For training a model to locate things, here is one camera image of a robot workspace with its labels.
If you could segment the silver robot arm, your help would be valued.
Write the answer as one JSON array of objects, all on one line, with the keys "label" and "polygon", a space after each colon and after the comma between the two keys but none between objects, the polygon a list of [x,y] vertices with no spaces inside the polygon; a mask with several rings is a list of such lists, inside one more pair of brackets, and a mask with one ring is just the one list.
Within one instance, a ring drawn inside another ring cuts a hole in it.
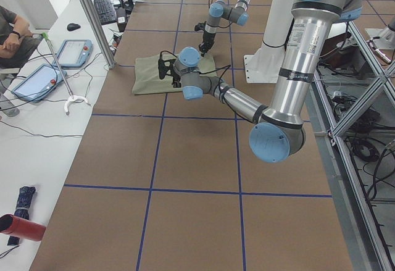
[{"label": "silver robot arm", "polygon": [[264,162],[282,162],[304,145],[301,109],[331,26],[358,18],[362,0],[293,1],[290,11],[294,22],[285,33],[285,57],[269,106],[198,67],[201,57],[213,46],[220,20],[244,25],[250,1],[238,0],[234,7],[222,1],[213,3],[207,20],[196,25],[196,30],[204,33],[203,42],[197,48],[184,48],[170,60],[159,59],[159,77],[172,77],[173,86],[181,88],[187,100],[200,99],[205,94],[216,97],[253,124],[249,145],[256,157]]},{"label": "silver robot arm", "polygon": [[198,23],[194,28],[194,31],[203,31],[202,43],[198,46],[201,56],[205,56],[214,45],[221,19],[228,20],[230,24],[236,23],[240,26],[246,24],[249,18],[247,9],[250,1],[237,0],[234,7],[222,0],[217,0],[210,5],[207,20]]}]

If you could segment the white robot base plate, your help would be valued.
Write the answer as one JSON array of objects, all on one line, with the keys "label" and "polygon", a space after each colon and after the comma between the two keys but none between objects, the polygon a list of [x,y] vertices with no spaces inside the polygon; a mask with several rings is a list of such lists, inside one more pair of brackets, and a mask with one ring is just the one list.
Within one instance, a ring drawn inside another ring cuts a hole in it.
[{"label": "white robot base plate", "polygon": [[272,55],[244,55],[244,69],[247,83],[276,83],[280,63]]}]

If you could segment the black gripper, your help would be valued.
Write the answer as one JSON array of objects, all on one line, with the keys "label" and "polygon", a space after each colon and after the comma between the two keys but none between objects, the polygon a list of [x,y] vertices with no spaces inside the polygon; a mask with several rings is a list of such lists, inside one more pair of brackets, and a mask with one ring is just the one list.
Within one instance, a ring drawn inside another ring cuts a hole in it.
[{"label": "black gripper", "polygon": [[173,59],[163,59],[163,54],[159,54],[158,59],[158,72],[159,78],[163,80],[166,76],[172,77],[172,86],[174,88],[181,88],[181,77],[175,72],[174,63],[177,60],[177,56],[174,53],[170,53]]},{"label": "black gripper", "polygon": [[195,25],[194,31],[203,31],[203,41],[198,48],[201,52],[201,56],[204,57],[214,45],[216,27],[210,26],[206,22],[199,22]]}]

